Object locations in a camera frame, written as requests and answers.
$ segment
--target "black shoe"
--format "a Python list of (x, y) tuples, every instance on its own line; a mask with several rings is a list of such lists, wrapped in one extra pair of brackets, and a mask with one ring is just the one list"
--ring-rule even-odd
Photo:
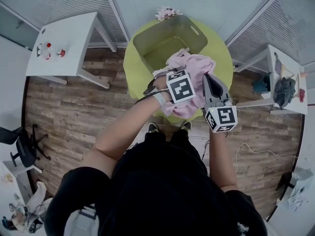
[(148, 133), (158, 132), (158, 126), (154, 122), (149, 123)]
[(185, 120), (184, 123), (181, 126), (181, 129), (187, 131), (187, 133), (189, 134), (189, 132), (191, 130), (191, 126), (192, 126), (191, 122)]

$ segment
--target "black shirt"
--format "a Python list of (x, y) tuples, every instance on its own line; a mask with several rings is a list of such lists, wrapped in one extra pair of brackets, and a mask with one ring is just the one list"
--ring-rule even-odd
[(48, 236), (63, 235), (69, 215), (95, 204), (99, 235), (266, 236), (250, 196), (223, 192), (200, 157), (168, 142), (143, 142), (128, 150), (113, 177), (90, 167), (64, 175), (46, 212)]

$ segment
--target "person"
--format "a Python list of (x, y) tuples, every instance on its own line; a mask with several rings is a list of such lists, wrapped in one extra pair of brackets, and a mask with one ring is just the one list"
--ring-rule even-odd
[[(165, 76), (154, 85), (166, 88)], [(136, 103), (64, 175), (45, 215), (48, 236), (62, 236), (71, 213), (90, 204), (98, 235), (267, 235), (251, 197), (238, 190), (224, 133), (210, 131), (210, 177), (189, 142), (190, 122), (170, 142), (150, 123), (144, 142), (128, 149), (159, 108), (153, 96)]]

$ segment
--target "office chair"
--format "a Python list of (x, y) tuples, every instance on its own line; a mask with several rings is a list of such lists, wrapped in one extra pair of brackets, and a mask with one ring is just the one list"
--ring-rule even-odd
[(45, 155), (43, 150), (38, 146), (38, 143), (41, 140), (48, 138), (48, 134), (45, 134), (36, 140), (35, 128), (37, 128), (37, 125), (33, 124), (32, 134), (29, 138), (26, 129), (22, 127), (13, 131), (0, 127), (0, 143), (11, 145), (16, 141), (16, 149), (18, 153), (13, 155), (12, 152), (10, 152), (11, 159), (15, 167), (17, 166), (15, 162), (17, 157), (21, 158), (24, 167), (30, 167), (33, 165), (36, 160), (39, 160), (36, 151), (39, 151), (39, 153), (41, 153), (46, 159), (51, 160), (50, 156)]

